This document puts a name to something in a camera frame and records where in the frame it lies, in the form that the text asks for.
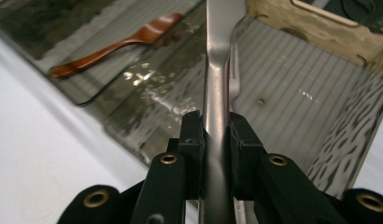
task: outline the white table surface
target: white table surface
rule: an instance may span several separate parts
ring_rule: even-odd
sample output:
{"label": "white table surface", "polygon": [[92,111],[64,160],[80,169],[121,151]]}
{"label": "white table surface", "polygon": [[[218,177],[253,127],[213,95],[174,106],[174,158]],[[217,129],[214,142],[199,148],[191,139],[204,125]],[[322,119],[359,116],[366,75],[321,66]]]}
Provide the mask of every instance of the white table surface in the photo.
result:
{"label": "white table surface", "polygon": [[[83,189],[123,191],[146,172],[0,39],[0,223],[55,223]],[[355,187],[383,194],[383,122]]]}

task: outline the brown wooden spoon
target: brown wooden spoon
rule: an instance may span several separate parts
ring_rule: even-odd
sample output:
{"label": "brown wooden spoon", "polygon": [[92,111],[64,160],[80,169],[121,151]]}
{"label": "brown wooden spoon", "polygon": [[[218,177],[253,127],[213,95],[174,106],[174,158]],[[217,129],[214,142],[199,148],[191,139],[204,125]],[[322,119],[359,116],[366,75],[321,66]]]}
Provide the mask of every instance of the brown wooden spoon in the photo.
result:
{"label": "brown wooden spoon", "polygon": [[161,16],[160,18],[145,24],[136,33],[116,44],[110,45],[77,61],[52,67],[50,69],[50,74],[53,77],[68,77],[80,70],[86,69],[93,64],[98,63],[101,59],[116,49],[133,44],[152,44],[172,26],[174,26],[174,24],[180,21],[182,17],[183,16],[179,13]]}

